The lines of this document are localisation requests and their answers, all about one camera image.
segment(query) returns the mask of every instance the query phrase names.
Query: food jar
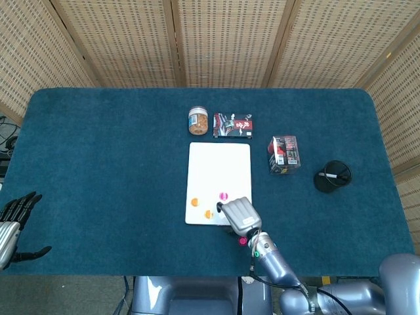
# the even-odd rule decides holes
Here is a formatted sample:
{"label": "food jar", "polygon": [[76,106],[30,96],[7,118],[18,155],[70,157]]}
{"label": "food jar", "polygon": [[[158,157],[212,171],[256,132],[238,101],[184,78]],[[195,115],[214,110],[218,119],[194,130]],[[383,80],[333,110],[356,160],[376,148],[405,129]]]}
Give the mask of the food jar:
{"label": "food jar", "polygon": [[188,114],[188,128],[193,135],[204,135],[208,128],[207,110],[202,106],[194,106]]}

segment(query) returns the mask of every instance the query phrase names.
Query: pink magnet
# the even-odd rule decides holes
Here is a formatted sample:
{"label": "pink magnet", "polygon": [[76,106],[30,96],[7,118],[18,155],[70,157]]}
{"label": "pink magnet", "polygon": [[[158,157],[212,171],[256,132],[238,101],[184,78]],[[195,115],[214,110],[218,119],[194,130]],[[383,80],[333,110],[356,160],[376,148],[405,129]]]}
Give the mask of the pink magnet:
{"label": "pink magnet", "polygon": [[226,192],[221,192],[219,198],[223,201],[226,201],[228,199],[228,194]]}
{"label": "pink magnet", "polygon": [[239,246],[246,246],[248,243],[248,239],[245,237],[239,238]]}

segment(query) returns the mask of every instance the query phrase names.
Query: black cup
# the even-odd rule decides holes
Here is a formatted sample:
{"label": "black cup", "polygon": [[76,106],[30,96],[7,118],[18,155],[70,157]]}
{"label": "black cup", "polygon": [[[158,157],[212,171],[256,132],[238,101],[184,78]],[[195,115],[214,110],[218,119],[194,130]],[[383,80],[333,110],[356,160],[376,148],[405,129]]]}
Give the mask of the black cup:
{"label": "black cup", "polygon": [[320,192],[329,194],[337,188],[348,185],[352,180],[352,171],[342,161],[330,161],[325,167],[316,172],[314,184]]}

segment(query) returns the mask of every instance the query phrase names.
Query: teal felt surface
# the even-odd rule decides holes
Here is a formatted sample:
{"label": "teal felt surface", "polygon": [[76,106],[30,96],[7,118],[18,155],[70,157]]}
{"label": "teal felt surface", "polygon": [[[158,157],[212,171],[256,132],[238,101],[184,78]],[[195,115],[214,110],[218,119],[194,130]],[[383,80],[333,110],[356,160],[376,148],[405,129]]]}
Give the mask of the teal felt surface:
{"label": "teal felt surface", "polygon": [[[196,105],[253,114],[253,139],[213,139],[211,128],[190,135]],[[294,175],[269,174],[272,135],[297,137]],[[413,252],[362,90],[59,88],[33,95],[0,195],[4,204],[43,194],[19,250],[52,250],[8,273],[246,274],[249,250],[235,237],[184,223],[188,147],[197,141],[250,143],[254,206],[298,275],[376,275],[387,255]],[[312,177],[332,159],[348,163],[353,180],[323,194]]]}

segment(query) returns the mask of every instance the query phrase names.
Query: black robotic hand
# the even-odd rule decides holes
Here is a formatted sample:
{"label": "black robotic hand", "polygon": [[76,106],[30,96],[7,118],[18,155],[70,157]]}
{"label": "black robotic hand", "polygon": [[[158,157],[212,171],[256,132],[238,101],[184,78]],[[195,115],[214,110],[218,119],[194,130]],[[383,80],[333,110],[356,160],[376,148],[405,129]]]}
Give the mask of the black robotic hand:
{"label": "black robotic hand", "polygon": [[46,246],[36,253],[16,252],[20,231],[24,229],[31,210],[41,198],[42,195],[31,192],[8,202],[0,213],[0,271],[10,263],[37,259],[51,250],[51,246]]}

